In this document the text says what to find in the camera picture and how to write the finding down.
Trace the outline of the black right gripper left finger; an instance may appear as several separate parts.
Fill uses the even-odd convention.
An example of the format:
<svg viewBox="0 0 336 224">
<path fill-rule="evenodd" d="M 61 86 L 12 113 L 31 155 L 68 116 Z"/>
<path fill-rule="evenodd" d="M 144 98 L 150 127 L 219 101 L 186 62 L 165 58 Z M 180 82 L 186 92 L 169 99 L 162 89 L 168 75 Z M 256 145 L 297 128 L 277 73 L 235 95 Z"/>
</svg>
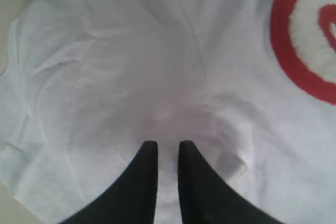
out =
<svg viewBox="0 0 336 224">
<path fill-rule="evenodd" d="M 154 223 L 158 146 L 145 141 L 119 178 L 63 223 Z"/>
</svg>

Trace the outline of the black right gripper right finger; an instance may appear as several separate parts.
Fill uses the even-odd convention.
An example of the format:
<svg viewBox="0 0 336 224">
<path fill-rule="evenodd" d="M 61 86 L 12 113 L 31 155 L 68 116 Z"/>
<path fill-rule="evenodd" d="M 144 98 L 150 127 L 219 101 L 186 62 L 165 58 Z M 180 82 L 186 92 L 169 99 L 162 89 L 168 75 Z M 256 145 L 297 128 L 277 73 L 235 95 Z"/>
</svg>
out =
<svg viewBox="0 0 336 224">
<path fill-rule="evenodd" d="M 182 223 L 280 223 L 230 188 L 194 142 L 182 141 L 178 154 Z"/>
</svg>

